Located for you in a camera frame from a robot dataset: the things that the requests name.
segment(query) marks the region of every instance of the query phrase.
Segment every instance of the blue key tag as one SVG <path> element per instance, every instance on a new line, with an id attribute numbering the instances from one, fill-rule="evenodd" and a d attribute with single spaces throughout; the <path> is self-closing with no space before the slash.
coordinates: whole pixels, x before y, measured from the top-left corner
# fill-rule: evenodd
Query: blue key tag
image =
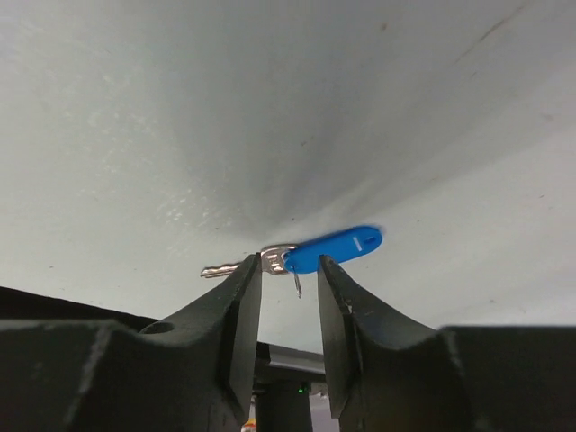
<path id="1" fill-rule="evenodd" d="M 359 226 L 301 243 L 283 256 L 284 268 L 297 275 L 318 271 L 320 255 L 329 255 L 338 263 L 374 252 L 383 242 L 376 227 Z"/>

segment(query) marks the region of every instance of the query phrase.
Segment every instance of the metal key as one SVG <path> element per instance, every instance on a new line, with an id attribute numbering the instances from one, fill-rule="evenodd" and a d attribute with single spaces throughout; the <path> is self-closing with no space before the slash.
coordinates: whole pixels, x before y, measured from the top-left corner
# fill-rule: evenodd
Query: metal key
<path id="1" fill-rule="evenodd" d="M 297 245 L 277 245 L 265 247 L 260 251 L 262 259 L 262 271 L 270 275 L 286 275 L 288 270 L 284 268 L 284 254 L 289 250 L 294 250 Z M 201 277 L 212 278 L 227 276 L 236 270 L 241 262 L 236 264 L 224 264 L 218 267 L 205 267 L 201 272 Z"/>

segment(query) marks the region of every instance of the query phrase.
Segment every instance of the black plastic part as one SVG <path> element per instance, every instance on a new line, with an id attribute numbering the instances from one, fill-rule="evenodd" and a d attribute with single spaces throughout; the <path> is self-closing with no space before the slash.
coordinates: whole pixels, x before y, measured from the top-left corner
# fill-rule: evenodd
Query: black plastic part
<path id="1" fill-rule="evenodd" d="M 310 395 L 305 384 L 274 382 L 256 396 L 258 432 L 312 432 Z"/>
<path id="2" fill-rule="evenodd" d="M 2 429 L 238 432 L 260 297 L 256 255 L 141 334 L 113 320 L 0 321 Z"/>
<path id="3" fill-rule="evenodd" d="M 320 259 L 332 417 L 342 432 L 576 430 L 576 329 L 435 331 Z"/>

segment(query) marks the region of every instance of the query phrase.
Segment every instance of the key blade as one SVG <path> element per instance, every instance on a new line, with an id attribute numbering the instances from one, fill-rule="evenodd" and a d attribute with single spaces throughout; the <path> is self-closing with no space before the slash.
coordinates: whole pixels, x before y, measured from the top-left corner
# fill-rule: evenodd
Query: key blade
<path id="1" fill-rule="evenodd" d="M 237 264 L 225 264 L 219 267 L 205 267 L 200 272 L 200 277 L 205 277 L 206 279 L 211 279 L 213 277 L 221 277 L 221 276 L 228 276 L 234 273 L 239 267 L 239 263 Z"/>

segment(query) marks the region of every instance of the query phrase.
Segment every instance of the key head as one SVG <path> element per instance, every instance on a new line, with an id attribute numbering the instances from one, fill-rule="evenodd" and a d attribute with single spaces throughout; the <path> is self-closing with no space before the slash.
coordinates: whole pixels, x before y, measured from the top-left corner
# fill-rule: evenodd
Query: key head
<path id="1" fill-rule="evenodd" d="M 276 245 L 262 249 L 262 271 L 270 275 L 286 275 L 288 270 L 284 268 L 284 254 L 296 248 L 296 245 Z"/>

